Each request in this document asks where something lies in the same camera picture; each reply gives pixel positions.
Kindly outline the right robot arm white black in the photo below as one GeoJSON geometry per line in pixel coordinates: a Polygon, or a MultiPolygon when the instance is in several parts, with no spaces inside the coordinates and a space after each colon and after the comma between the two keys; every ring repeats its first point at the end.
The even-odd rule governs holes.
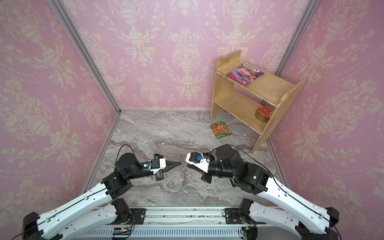
{"type": "Polygon", "coordinates": [[[302,240],[340,240],[336,225],[340,213],[304,199],[279,182],[265,166],[242,159],[242,150],[222,145],[208,153],[188,153],[186,163],[211,183],[213,177],[228,178],[234,188],[259,196],[278,206],[269,208],[243,199],[238,214],[243,222],[262,222],[286,230],[302,240]]]}

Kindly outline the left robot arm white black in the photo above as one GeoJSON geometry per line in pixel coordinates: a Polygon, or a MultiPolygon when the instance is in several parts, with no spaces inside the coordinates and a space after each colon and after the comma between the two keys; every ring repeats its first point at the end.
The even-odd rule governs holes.
{"type": "Polygon", "coordinates": [[[64,240],[93,227],[135,222],[121,198],[133,187],[131,180],[150,176],[162,180],[164,173],[179,165],[180,162],[168,161],[160,154],[146,163],[133,153],[123,154],[115,162],[114,171],[92,189],[54,210],[26,215],[19,235],[23,240],[64,240]]]}

